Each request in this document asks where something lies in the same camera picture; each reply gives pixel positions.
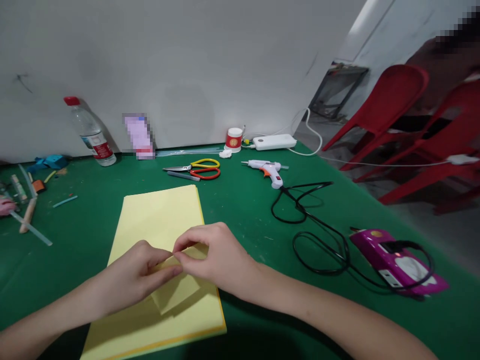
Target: red chair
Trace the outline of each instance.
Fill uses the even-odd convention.
[[[477,155],[477,149],[469,145],[480,135],[480,81],[463,83],[452,90],[440,108],[431,117],[421,135],[423,135],[428,127],[440,118],[447,109],[452,107],[459,107],[461,113],[447,127],[427,140],[416,140],[412,147],[393,156],[386,161],[384,165],[393,164],[412,154],[420,156],[425,162],[430,164],[444,162],[451,155]],[[373,174],[380,173],[386,169],[388,168],[377,167],[358,179],[355,179],[354,182],[359,183],[364,181]],[[382,196],[378,201],[384,205],[391,204],[400,198],[449,176],[465,176],[472,179],[477,176],[478,170],[480,170],[480,161],[467,165],[445,163],[428,166],[413,179]]]
[[[355,147],[360,151],[351,159],[353,163],[359,162],[380,145],[412,139],[415,136],[412,133],[389,133],[388,129],[422,96],[428,83],[429,75],[420,67],[390,66],[381,74],[361,108],[322,150],[328,150],[355,127],[365,129],[367,133]],[[354,166],[345,164],[340,170],[350,170]]]
[[[472,199],[478,198],[479,196],[480,196],[480,186],[477,186],[477,187],[474,187],[472,190],[459,195],[457,198],[437,206],[436,208],[433,209],[433,213],[435,215],[450,213],[458,209],[462,204],[467,203]]]

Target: hand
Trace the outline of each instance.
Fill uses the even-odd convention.
[[[139,303],[182,272],[179,265],[151,272],[153,267],[171,256],[170,251],[152,247],[141,240],[76,290],[88,294],[87,301],[93,302],[97,318],[116,313]]]
[[[204,260],[191,258],[181,252],[195,243],[209,246]],[[251,302],[257,286],[260,286],[260,264],[250,257],[223,222],[187,230],[176,240],[173,256],[187,274],[209,280],[242,300]]]

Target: metal frame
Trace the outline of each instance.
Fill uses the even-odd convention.
[[[360,66],[344,67],[340,69],[335,69],[335,68],[329,69],[325,77],[323,78],[320,86],[318,87],[318,90],[316,91],[315,96],[310,102],[310,105],[309,105],[310,110],[324,118],[331,119],[331,120],[336,119],[340,113],[340,110],[342,110],[344,105],[349,100],[350,96],[352,96],[354,91],[359,87],[360,83],[363,81],[365,75],[367,75],[368,72],[369,72],[368,67],[360,67]],[[352,84],[350,90],[345,95],[341,103],[332,104],[332,105],[324,105],[324,104],[317,103],[322,90],[324,89],[325,85],[329,80],[333,79],[335,75],[348,75],[348,74],[358,74],[358,78]],[[328,113],[325,111],[322,111],[324,109],[331,109],[331,108],[336,108],[336,109]]]

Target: yellow paper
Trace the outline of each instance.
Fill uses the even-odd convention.
[[[203,223],[195,185],[126,196],[108,264],[141,239],[171,251],[179,235]],[[172,292],[165,294],[168,300],[162,298],[159,307],[148,296],[93,322],[81,360],[126,359],[227,331],[215,285],[184,275],[177,286],[171,286]]]
[[[197,244],[183,252],[191,258],[202,260],[207,256],[208,247]],[[158,265],[156,269],[161,270],[179,264],[178,260],[172,256]],[[182,273],[154,291],[151,297],[158,311],[163,315],[200,290],[202,283],[202,279]]]

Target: hot glue gun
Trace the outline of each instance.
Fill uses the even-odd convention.
[[[263,171],[263,177],[269,176],[271,179],[271,187],[274,189],[280,189],[284,182],[279,175],[280,169],[287,170],[289,167],[281,165],[279,162],[270,162],[265,160],[249,160],[242,161],[243,164],[247,164],[254,169],[260,169]]]

